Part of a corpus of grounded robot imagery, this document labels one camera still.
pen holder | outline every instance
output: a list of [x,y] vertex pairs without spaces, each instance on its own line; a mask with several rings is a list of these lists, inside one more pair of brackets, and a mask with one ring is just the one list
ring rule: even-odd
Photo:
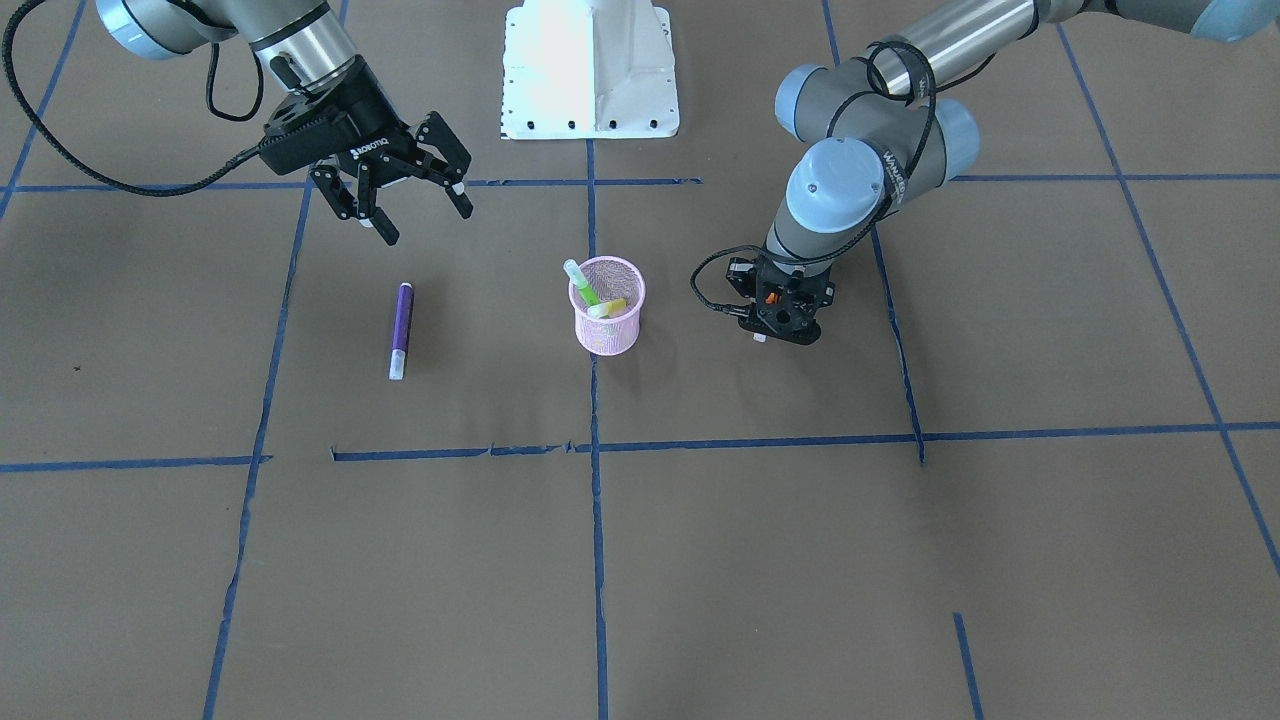
[[602,301],[626,299],[627,309],[617,318],[593,318],[586,314],[586,301],[573,283],[568,283],[568,301],[573,305],[573,331],[582,347],[596,355],[625,352],[640,336],[640,307],[644,305],[644,278],[635,265],[621,258],[593,258],[581,265],[582,274]]

